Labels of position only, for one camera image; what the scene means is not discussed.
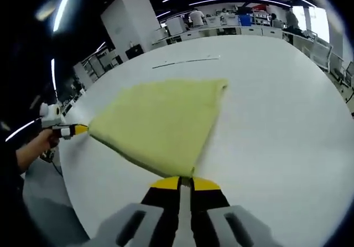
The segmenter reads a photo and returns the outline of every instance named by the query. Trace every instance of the desk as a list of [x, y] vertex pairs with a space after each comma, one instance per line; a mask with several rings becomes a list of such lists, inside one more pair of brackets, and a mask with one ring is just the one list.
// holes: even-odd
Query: desk
[[[187, 62], [202, 58], [215, 59]], [[160, 65], [168, 66], [153, 69]], [[107, 72], [66, 120], [87, 124], [122, 88], [170, 78], [229, 80], [196, 176], [218, 183], [231, 205], [267, 224], [282, 245], [322, 246], [354, 195], [354, 122], [327, 76], [281, 39], [199, 38]], [[159, 179], [87, 135], [61, 141], [59, 150], [70, 201], [90, 237]]]

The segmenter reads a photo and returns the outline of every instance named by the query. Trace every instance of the ceiling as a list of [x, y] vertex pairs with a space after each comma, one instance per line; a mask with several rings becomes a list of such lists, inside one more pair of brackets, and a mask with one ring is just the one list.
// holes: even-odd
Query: ceiling
[[[14, 119], [13, 113], [26, 111], [37, 94], [54, 95], [51, 88], [50, 60], [55, 58], [58, 90], [72, 66], [94, 52], [103, 41], [112, 46], [100, 20], [100, 14], [114, 0], [69, 0], [60, 28], [52, 33], [55, 13], [38, 22], [35, 13], [45, 4], [57, 7], [60, 0], [11, 0], [8, 3], [7, 68], [2, 76], [0, 97], [12, 111], [2, 119]], [[190, 9], [188, 4], [205, 0], [150, 0], [157, 15]]]

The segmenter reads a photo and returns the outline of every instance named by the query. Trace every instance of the black cable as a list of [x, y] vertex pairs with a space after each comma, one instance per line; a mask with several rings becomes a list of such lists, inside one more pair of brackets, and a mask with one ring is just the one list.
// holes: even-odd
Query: black cable
[[347, 104], [352, 99], [353, 96], [354, 96], [354, 91], [353, 91], [352, 95], [349, 97], [349, 99], [347, 101], [345, 101], [345, 104]]
[[53, 167], [55, 168], [55, 170], [58, 172], [59, 175], [63, 176], [63, 174], [58, 170], [58, 168], [56, 167], [56, 165], [54, 164], [54, 162], [51, 162], [53, 164]]

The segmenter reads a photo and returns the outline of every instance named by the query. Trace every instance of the floor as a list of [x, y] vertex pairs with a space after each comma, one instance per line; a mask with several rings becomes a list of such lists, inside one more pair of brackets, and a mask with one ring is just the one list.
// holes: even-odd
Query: floor
[[[341, 93], [343, 100], [346, 102], [350, 96], [353, 94], [353, 89], [347, 88], [344, 85], [340, 85], [340, 83], [336, 80], [336, 78], [331, 75], [326, 73], [327, 77], [332, 81], [336, 89]], [[347, 106], [349, 108], [350, 113], [354, 112], [354, 96], [351, 98], [351, 100], [347, 103]]]

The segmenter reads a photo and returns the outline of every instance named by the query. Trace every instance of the yellow towel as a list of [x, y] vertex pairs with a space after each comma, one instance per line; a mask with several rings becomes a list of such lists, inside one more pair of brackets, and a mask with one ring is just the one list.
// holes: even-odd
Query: yellow towel
[[167, 80], [119, 93], [89, 134], [162, 177], [192, 176], [227, 80]]

